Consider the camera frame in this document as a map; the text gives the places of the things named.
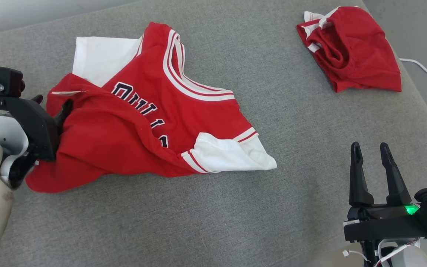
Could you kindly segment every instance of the white sleeve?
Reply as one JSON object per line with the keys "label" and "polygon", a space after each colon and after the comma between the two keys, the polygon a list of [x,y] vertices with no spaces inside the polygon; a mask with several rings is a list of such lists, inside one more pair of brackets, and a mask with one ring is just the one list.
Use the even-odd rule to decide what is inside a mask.
{"label": "white sleeve", "polygon": [[136,55],[139,39],[77,37],[72,73],[103,86]]}
{"label": "white sleeve", "polygon": [[258,171],[276,168],[276,161],[266,153],[256,136],[248,142],[217,139],[201,132],[183,159],[200,173],[219,171]]}

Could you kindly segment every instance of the green light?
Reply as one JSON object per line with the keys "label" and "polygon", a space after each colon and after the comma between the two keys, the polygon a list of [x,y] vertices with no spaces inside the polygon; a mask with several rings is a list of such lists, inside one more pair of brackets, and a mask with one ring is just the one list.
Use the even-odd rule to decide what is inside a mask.
{"label": "green light", "polygon": [[415,212],[420,209],[418,206],[416,206],[413,203],[405,204],[405,208],[407,213],[411,215],[415,214]]}

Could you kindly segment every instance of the black knob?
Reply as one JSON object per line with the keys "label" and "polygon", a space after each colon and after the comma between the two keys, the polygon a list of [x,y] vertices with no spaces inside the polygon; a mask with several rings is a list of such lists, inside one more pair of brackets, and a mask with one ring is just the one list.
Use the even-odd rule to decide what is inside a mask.
{"label": "black knob", "polygon": [[416,192],[415,199],[419,202],[423,202],[425,199],[427,199],[427,188]]}

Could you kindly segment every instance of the white fabric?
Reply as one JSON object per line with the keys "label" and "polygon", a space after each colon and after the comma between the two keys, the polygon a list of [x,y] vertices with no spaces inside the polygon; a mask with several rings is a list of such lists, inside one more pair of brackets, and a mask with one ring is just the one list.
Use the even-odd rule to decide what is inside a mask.
{"label": "white fabric", "polygon": [[139,39],[77,37],[72,73],[103,86],[135,56]]}
{"label": "white fabric", "polygon": [[[139,46],[139,39],[77,37],[72,73],[101,87],[136,56]],[[180,64],[182,76],[178,77],[180,82],[186,83],[186,86],[195,91],[208,92],[212,96],[230,92],[222,88],[202,85],[187,78],[183,73],[185,62],[183,46],[178,42],[175,49],[172,45],[169,48],[165,56],[169,56],[169,52],[178,53],[178,64]],[[79,91],[61,92],[64,95],[74,93],[79,93]],[[226,100],[234,97],[227,95],[217,96],[217,98],[219,98],[217,100]],[[221,140],[209,133],[200,132],[194,149],[184,152],[182,157],[200,173],[267,170],[277,166],[276,161],[266,153],[254,128],[247,130],[234,140]]]}

